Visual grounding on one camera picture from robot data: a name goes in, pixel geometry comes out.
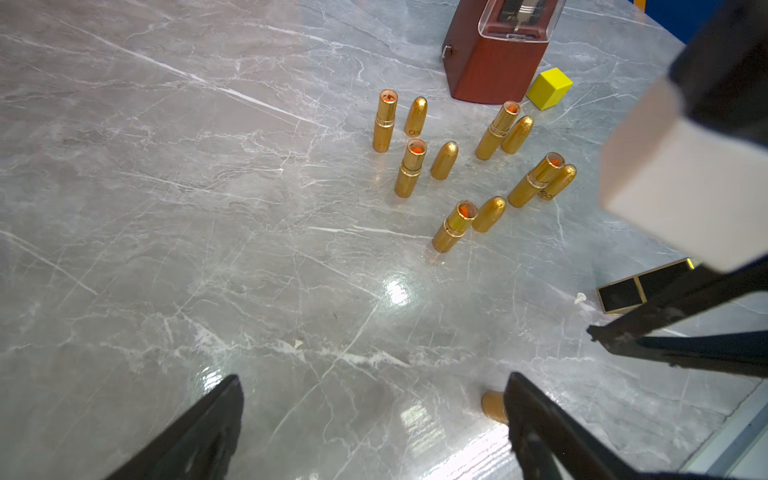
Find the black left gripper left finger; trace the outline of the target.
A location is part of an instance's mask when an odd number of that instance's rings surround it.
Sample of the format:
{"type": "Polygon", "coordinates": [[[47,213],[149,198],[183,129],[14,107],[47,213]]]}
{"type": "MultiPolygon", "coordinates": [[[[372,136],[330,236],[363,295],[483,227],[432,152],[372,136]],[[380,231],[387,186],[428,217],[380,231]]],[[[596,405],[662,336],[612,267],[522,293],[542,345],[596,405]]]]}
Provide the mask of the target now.
{"type": "Polygon", "coordinates": [[[240,379],[221,380],[111,479],[223,479],[241,432],[244,394],[240,379]]]}

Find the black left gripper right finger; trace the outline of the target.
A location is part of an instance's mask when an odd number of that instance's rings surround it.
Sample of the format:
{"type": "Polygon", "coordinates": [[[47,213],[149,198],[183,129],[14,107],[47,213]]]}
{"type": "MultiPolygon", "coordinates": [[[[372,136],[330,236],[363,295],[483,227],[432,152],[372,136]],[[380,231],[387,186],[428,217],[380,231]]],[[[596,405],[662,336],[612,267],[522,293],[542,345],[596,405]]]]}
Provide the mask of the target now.
{"type": "Polygon", "coordinates": [[[527,377],[513,372],[503,394],[508,438],[526,479],[640,479],[527,377]]]}

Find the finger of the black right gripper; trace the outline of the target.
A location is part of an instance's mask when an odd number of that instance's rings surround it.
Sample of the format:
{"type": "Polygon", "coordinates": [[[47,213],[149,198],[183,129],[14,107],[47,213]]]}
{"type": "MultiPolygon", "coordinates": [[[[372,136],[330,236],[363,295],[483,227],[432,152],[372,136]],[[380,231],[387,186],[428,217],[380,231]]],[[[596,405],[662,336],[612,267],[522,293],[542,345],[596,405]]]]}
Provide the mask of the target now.
{"type": "Polygon", "coordinates": [[[695,335],[679,324],[741,297],[767,291],[767,257],[732,272],[718,272],[692,259],[695,268],[646,303],[615,314],[604,325],[587,329],[594,342],[617,356],[655,361],[673,367],[765,378],[767,329],[695,335]]]}

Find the black gold square lipstick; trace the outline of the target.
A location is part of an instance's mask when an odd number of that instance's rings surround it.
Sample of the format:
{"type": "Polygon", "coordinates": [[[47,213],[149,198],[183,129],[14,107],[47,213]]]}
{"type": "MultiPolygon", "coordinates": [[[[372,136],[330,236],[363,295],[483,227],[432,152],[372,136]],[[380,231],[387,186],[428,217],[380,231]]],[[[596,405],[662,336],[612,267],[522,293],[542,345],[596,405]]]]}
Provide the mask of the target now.
{"type": "Polygon", "coordinates": [[[691,258],[683,258],[601,286],[597,289],[598,300],[606,314],[622,313],[646,303],[694,268],[691,258]]]}

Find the gold bullet lipstick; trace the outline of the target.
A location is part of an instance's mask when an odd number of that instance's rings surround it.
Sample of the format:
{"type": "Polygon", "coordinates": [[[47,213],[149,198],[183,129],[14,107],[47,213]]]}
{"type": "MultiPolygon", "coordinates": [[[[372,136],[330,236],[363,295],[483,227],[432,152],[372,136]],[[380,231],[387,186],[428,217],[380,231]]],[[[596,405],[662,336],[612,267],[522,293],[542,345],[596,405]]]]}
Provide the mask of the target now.
{"type": "Polygon", "coordinates": [[[509,424],[503,392],[486,391],[481,397],[481,408],[486,417],[504,425],[509,424]]]}
{"type": "Polygon", "coordinates": [[[421,139],[408,141],[402,159],[394,191],[401,198],[411,196],[421,173],[427,145],[421,139]]]}
{"type": "Polygon", "coordinates": [[[376,152],[386,152],[389,149],[394,131],[398,94],[391,89],[384,89],[379,95],[379,103],[375,117],[372,146],[376,152]]]}
{"type": "Polygon", "coordinates": [[[547,153],[510,191],[507,199],[515,208],[525,206],[564,168],[566,161],[556,152],[547,153]]]}
{"type": "Polygon", "coordinates": [[[475,155],[478,159],[490,159],[513,127],[519,113],[520,105],[517,102],[506,101],[503,103],[475,149],[475,155]]]}

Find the gold lipstick cap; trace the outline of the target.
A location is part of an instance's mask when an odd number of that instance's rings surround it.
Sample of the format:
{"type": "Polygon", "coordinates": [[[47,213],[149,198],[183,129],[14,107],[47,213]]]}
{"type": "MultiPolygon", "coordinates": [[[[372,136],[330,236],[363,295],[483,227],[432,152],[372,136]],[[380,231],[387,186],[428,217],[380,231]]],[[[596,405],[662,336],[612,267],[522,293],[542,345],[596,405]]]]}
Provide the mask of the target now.
{"type": "Polygon", "coordinates": [[[565,190],[576,178],[577,168],[566,164],[558,174],[538,193],[542,200],[551,201],[565,190]]]}
{"type": "Polygon", "coordinates": [[[455,141],[446,142],[439,150],[430,169],[430,174],[434,179],[445,180],[458,157],[459,147],[455,141]]]}
{"type": "Polygon", "coordinates": [[[417,97],[410,107],[404,132],[409,137],[420,137],[427,118],[428,101],[425,97],[417,97]]]}
{"type": "Polygon", "coordinates": [[[500,147],[507,154],[516,154],[522,147],[534,126],[534,119],[529,116],[520,118],[508,132],[500,147]]]}
{"type": "Polygon", "coordinates": [[[485,202],[476,218],[472,222],[472,228],[481,233],[488,232],[503,216],[507,202],[502,196],[495,196],[485,202]]]}

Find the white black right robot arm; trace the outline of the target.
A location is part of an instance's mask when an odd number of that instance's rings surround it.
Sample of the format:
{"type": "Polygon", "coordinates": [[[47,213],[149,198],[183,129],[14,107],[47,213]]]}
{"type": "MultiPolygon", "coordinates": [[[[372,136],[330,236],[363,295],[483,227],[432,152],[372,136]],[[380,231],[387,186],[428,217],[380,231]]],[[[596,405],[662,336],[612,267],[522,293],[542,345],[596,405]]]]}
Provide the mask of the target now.
{"type": "Polygon", "coordinates": [[[610,353],[765,377],[763,331],[657,330],[767,287],[767,5],[727,1],[613,131],[602,207],[698,265],[589,334],[610,353]]]}

